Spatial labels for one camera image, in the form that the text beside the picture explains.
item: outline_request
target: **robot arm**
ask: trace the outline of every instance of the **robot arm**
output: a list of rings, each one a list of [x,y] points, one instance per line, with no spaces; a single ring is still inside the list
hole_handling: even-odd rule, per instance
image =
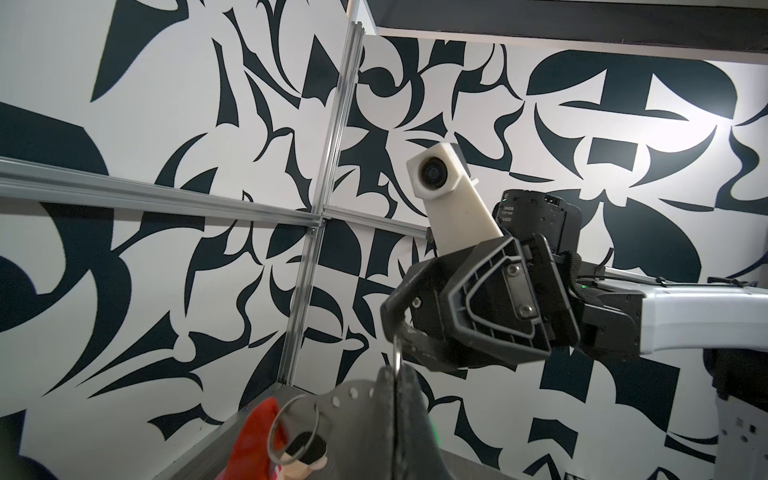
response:
[[[715,479],[768,475],[768,291],[583,263],[578,208],[507,190],[491,215],[457,145],[407,167],[438,256],[413,265],[382,304],[387,340],[436,371],[544,360],[553,346],[620,361],[703,348],[718,391]]]

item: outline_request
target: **key ring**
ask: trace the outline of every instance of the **key ring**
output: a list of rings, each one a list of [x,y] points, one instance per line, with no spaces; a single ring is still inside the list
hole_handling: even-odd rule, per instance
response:
[[[273,436],[275,434],[275,430],[277,427],[278,422],[280,421],[280,416],[288,409],[288,407],[291,406],[296,400],[301,399],[303,397],[306,397],[306,395],[298,395],[293,397],[291,400],[288,400],[285,405],[283,405],[283,408],[279,410],[277,413],[277,416],[275,416],[275,419],[272,421],[272,425],[270,426],[270,434],[266,436],[266,454],[270,457],[270,460],[272,463],[280,466],[286,466],[294,463],[296,460],[302,457],[306,453],[307,450],[309,450],[310,445],[312,445],[312,441],[315,439],[315,434],[317,433],[317,426],[320,423],[320,412],[317,409],[317,403],[315,403],[315,426],[312,429],[312,435],[310,435],[310,439],[304,444],[304,446],[299,449],[298,452],[292,455],[292,458],[285,462],[281,458],[277,458],[277,454],[272,450],[272,441]]]
[[[392,339],[392,350],[392,357],[394,359],[392,369],[395,370],[395,378],[397,378],[397,374],[400,373],[400,366],[402,365],[402,344],[397,335]]]

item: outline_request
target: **black and white patterned wall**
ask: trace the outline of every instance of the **black and white patterned wall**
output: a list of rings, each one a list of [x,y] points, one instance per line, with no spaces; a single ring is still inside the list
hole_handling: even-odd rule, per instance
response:
[[[332,203],[427,225],[405,161],[462,146],[489,207],[508,188],[584,212],[580,253],[697,281],[756,280],[768,230],[768,67],[413,38],[369,38]],[[375,377],[391,356],[379,305],[423,240],[332,222],[296,384]],[[515,478],[711,478],[717,412],[701,350],[619,364],[428,372],[441,447]]]
[[[14,0],[0,22],[0,155],[311,207],[338,0]]]
[[[6,2],[0,156],[310,208],[337,0]],[[0,199],[0,470],[153,478],[276,380],[304,227]]]
[[[509,188],[579,206],[586,260],[756,280],[767,84],[766,65],[366,37],[331,202],[427,225],[405,162],[454,141],[489,207]]]

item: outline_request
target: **black camera module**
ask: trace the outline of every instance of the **black camera module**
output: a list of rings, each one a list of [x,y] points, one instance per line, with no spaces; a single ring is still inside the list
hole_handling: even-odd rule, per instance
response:
[[[437,190],[448,180],[448,168],[445,166],[445,162],[437,157],[432,157],[422,164],[420,176],[422,183],[427,188]]]

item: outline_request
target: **black ceiling beam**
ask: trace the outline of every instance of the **black ceiling beam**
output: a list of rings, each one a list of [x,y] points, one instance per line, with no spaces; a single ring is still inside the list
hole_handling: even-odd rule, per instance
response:
[[[379,27],[768,53],[761,8],[559,0],[368,0]]]

